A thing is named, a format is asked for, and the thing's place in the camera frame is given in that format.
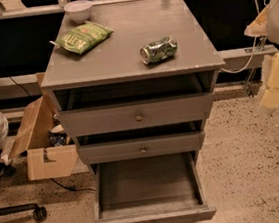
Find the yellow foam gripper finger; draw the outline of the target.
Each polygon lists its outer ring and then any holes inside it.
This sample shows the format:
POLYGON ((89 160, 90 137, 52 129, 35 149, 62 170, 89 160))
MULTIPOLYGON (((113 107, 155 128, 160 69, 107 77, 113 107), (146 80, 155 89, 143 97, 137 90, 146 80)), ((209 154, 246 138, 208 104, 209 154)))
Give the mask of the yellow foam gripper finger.
POLYGON ((257 93, 257 111, 272 114, 279 109, 279 51, 265 56, 262 63, 262 85, 257 93))

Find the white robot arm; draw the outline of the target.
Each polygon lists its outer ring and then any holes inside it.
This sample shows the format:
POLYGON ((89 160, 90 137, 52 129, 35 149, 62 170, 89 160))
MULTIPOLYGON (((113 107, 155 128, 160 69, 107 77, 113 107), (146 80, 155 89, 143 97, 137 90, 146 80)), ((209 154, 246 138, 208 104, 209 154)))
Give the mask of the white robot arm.
MULTIPOLYGON (((247 26, 244 35, 266 36, 279 45, 279 0, 270 0, 254 21, 247 26)), ((272 113, 279 109, 279 50, 273 56, 265 56, 262 63, 262 86, 257 94, 258 111, 272 113)))

